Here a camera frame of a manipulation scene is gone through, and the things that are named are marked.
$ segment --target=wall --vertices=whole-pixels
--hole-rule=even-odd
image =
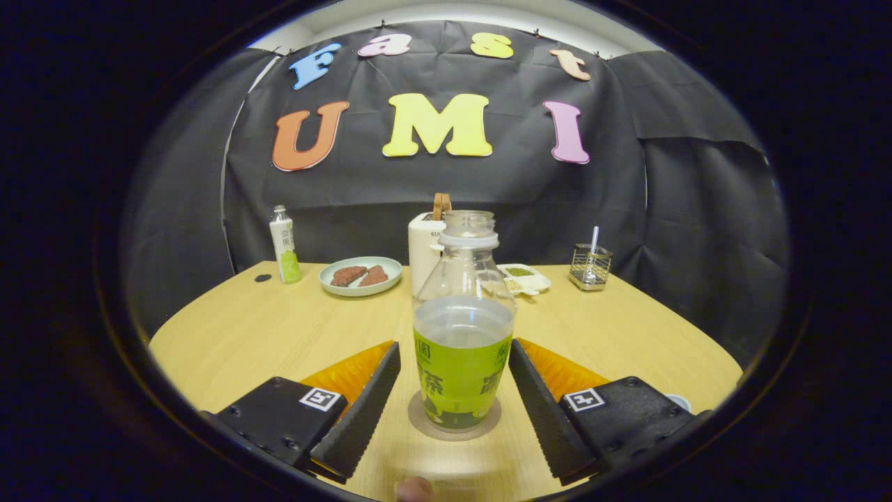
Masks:
[[[288,22],[251,47],[280,54],[381,24],[410,21],[477,21],[553,38],[609,58],[661,50],[624,25],[569,0],[490,0],[428,3],[419,0],[344,0]]]

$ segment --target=screw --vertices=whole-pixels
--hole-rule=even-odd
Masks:
[[[297,441],[291,438],[282,438],[282,444],[285,445],[285,448],[292,449],[294,451],[301,451],[301,445],[297,444]]]

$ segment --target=green bottle label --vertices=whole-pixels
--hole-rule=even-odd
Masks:
[[[301,279],[301,265],[297,263],[297,255],[291,249],[286,249],[279,256],[279,266],[282,267],[282,280],[285,284]]]
[[[427,416],[447,429],[467,429],[482,422],[496,397],[511,333],[486,347],[454,348],[414,332]]]

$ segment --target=black fabric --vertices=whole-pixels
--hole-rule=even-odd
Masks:
[[[762,154],[742,143],[642,140],[648,218],[635,286],[741,366],[780,320],[789,237]]]
[[[123,216],[120,266],[133,315],[150,336],[232,276],[220,216],[223,154],[245,94],[274,56],[234,54],[180,100],[146,146]]]
[[[514,55],[474,54],[471,37],[480,31],[509,37]],[[388,33],[411,35],[410,51],[357,56],[371,38]],[[342,48],[328,73],[293,90],[289,66],[332,42]],[[583,59],[592,79],[569,76],[549,54],[555,48]],[[146,156],[142,212],[131,220],[136,235],[125,242],[131,247],[125,268],[131,291],[142,294],[150,332],[231,274],[221,217],[237,272],[274,259],[267,223],[276,204],[294,220],[303,262],[384,255],[407,264],[409,221],[430,210],[435,192],[448,192],[457,208],[496,213],[498,262],[568,264],[573,243],[588,241],[598,224],[599,242],[615,253],[613,274],[697,325],[741,366],[772,333],[788,263],[772,170],[733,106],[674,56],[646,52],[604,61],[515,29],[415,22],[305,47],[276,61],[244,96],[267,61],[268,54],[246,51],[227,63],[233,76],[184,100],[179,118]],[[486,96],[492,155],[452,156],[448,136],[433,155],[421,147],[411,157],[385,157],[394,118],[388,99],[402,93],[421,93],[438,111],[457,94]],[[589,163],[552,156],[547,100],[582,111]],[[334,101],[350,107],[328,157],[303,171],[277,169],[271,158],[277,120],[310,112],[296,143],[305,150],[316,142],[317,109]],[[229,127],[221,215],[219,167]],[[420,145],[417,134],[414,140]],[[167,163],[153,162],[161,154]]]
[[[480,31],[508,36],[514,56],[501,60],[472,53],[471,37]],[[371,38],[387,33],[411,35],[410,52],[355,55]],[[292,90],[295,77],[288,67],[334,41],[343,48],[334,54],[328,74]],[[567,75],[549,54],[555,48],[579,54],[591,81]],[[434,155],[421,148],[412,157],[385,157],[381,148],[390,141],[394,116],[387,100],[415,92],[438,111],[457,94],[487,96],[483,115],[492,155],[453,157],[441,146]],[[305,171],[276,169],[270,155],[277,119],[310,111],[297,141],[306,149],[318,134],[316,110],[338,100],[349,101],[350,108],[343,112],[331,154]],[[547,100],[582,110],[588,164],[552,157],[554,124],[542,105]],[[225,212],[232,235],[239,236],[230,241],[236,269],[274,259],[267,228],[274,204],[285,204],[294,219],[302,261],[386,255],[407,264],[407,225],[431,210],[436,192],[449,193],[456,208],[496,213],[497,260],[569,264],[573,243],[591,239],[597,223],[603,242],[615,250],[615,273],[633,279],[635,250],[644,235],[644,164],[615,75],[593,54],[565,44],[452,21],[367,29],[276,62],[247,97],[227,157]]]
[[[639,138],[740,141],[765,151],[722,92],[677,57],[644,51],[616,57],[608,64],[623,82]]]

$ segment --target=round table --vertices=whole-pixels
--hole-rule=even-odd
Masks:
[[[397,481],[420,475],[434,484],[438,502],[523,500],[569,488],[551,477],[507,368],[497,392],[501,418],[492,431],[453,442],[416,430],[408,416],[418,391],[409,268],[392,289],[347,298],[322,289],[317,276],[324,267],[301,264],[303,278],[285,285],[275,262],[256,264],[173,315],[149,350],[195,408],[217,413],[273,376],[299,381],[395,339],[402,371],[375,434],[347,484],[332,484],[392,500]],[[635,287],[610,276],[603,291],[582,292],[570,282],[568,265],[534,268],[552,286],[516,299],[516,337],[610,380],[635,375],[665,394],[684,396],[694,414],[715,408],[734,390],[741,370],[731,356]],[[273,278],[255,281],[261,274]]]

